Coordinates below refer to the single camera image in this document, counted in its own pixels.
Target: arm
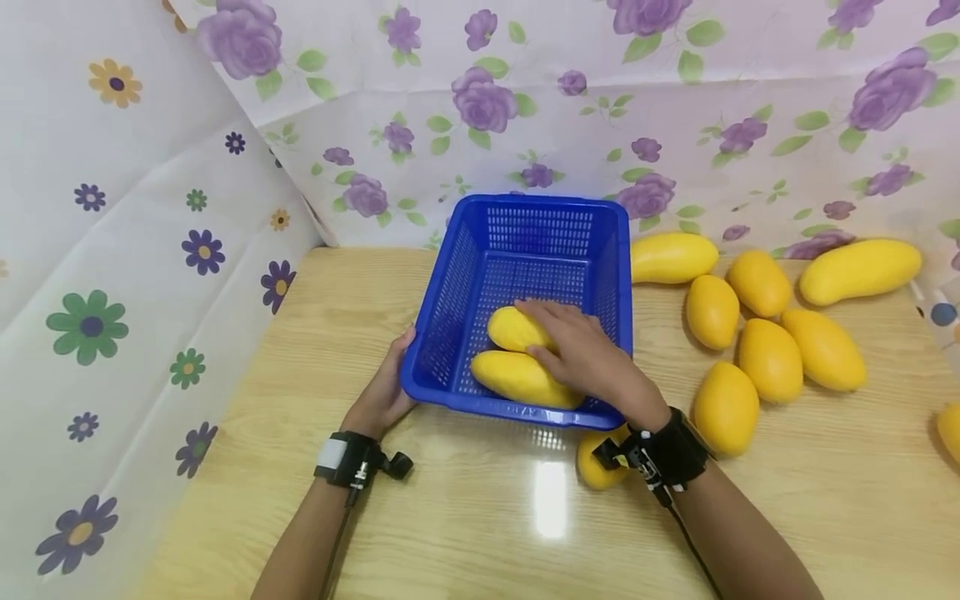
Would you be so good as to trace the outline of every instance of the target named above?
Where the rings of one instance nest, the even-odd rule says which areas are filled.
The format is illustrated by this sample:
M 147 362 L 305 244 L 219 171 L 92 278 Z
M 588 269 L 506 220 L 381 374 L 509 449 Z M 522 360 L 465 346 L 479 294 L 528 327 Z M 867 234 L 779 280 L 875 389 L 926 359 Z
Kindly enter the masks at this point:
M 670 421 L 660 389 L 610 341 L 596 317 L 556 302 L 526 300 L 516 307 L 556 342 L 559 356 L 527 349 L 555 379 L 603 398 L 634 428 L 659 431 Z M 786 541 L 712 461 L 673 497 L 724 598 L 823 599 Z
M 390 344 L 383 364 L 347 412 L 341 431 L 381 440 L 387 429 L 410 412 L 414 402 L 400 389 L 399 371 L 413 339 L 411 327 Z M 320 598 L 326 566 L 334 558 L 333 546 L 346 517 L 347 495 L 347 488 L 314 480 L 263 567 L 251 600 Z

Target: forearm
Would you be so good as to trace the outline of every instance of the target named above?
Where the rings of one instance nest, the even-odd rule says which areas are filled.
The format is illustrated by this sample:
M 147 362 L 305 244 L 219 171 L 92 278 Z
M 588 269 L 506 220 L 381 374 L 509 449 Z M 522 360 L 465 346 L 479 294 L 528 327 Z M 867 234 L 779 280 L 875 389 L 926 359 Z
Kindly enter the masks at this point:
M 251 600 L 317 600 L 344 519 L 347 488 L 315 479 L 276 543 Z
M 673 497 L 724 598 L 823 599 L 786 541 L 712 461 Z

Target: table surface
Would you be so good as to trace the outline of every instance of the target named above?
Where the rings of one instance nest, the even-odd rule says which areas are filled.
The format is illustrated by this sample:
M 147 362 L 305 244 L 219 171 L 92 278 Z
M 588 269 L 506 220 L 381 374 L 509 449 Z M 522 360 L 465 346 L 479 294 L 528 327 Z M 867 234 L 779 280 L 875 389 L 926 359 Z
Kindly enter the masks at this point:
M 435 257 L 319 249 L 303 260 L 140 598 L 249 597 L 317 449 L 416 318 Z M 791 277 L 803 268 L 782 264 Z M 718 355 L 684 331 L 684 292 L 635 287 L 634 339 L 636 363 L 686 410 Z M 905 290 L 825 312 L 860 345 L 868 385 L 849 396 L 808 385 L 764 407 L 753 446 L 723 469 L 826 598 L 955 600 L 960 469 L 932 419 L 960 384 Z M 378 478 L 337 597 L 710 598 L 638 476 L 605 492 L 579 485 L 580 434 L 418 407 L 384 444 L 417 467 L 402 483 Z

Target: right hand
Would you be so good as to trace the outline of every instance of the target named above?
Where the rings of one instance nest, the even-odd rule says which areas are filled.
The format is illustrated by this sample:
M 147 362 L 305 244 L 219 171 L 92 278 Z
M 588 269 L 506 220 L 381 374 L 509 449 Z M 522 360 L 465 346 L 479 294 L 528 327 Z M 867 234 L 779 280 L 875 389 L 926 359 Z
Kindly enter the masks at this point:
M 527 349 L 554 379 L 606 401 L 633 427 L 659 431 L 670 421 L 660 388 L 607 337 L 599 319 L 553 301 L 517 300 L 515 306 L 556 343 L 559 356 L 540 346 Z

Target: mango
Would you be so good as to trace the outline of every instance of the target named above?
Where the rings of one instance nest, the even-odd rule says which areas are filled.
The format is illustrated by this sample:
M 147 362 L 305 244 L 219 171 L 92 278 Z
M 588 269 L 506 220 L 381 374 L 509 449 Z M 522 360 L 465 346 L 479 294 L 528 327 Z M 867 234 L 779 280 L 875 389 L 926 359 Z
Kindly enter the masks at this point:
M 740 254 L 727 271 L 727 281 L 758 317 L 776 317 L 790 302 L 790 279 L 767 252 L 748 250 Z
M 612 438 L 617 444 L 623 444 L 630 436 L 630 430 L 624 423 L 613 431 L 588 431 L 577 446 L 577 471 L 580 478 L 589 488 L 606 490 L 623 481 L 630 470 L 620 467 L 615 470 L 606 470 L 600 461 L 593 456 L 593 450 L 607 438 Z
M 706 237 L 693 233 L 648 235 L 630 247 L 634 283 L 687 283 L 717 264 L 720 251 Z
M 503 306 L 493 311 L 487 321 L 487 334 L 494 344 L 505 350 L 525 352 L 530 346 L 543 346 L 557 351 L 550 334 L 514 306 Z
M 827 315 L 791 309 L 780 325 L 800 348 L 807 377 L 830 390 L 852 392 L 867 381 L 867 365 L 850 334 Z
M 470 362 L 476 380 L 497 394 L 517 402 L 573 410 L 584 395 L 558 383 L 529 354 L 487 350 Z
M 718 276 L 701 275 L 686 293 L 686 324 L 693 337 L 714 350 L 733 343 L 740 319 L 740 301 L 730 284 Z
M 786 329 L 771 321 L 750 319 L 744 325 L 737 362 L 768 402 L 792 402 L 804 388 L 800 348 Z
M 960 403 L 950 404 L 937 417 L 937 433 L 947 452 L 960 465 Z
M 825 252 L 800 275 L 800 292 L 817 306 L 886 294 L 905 285 L 924 259 L 898 240 L 865 240 Z
M 693 402 L 693 424 L 710 448 L 740 456 L 750 447 L 760 417 L 756 387 L 742 370 L 719 361 L 707 371 Z

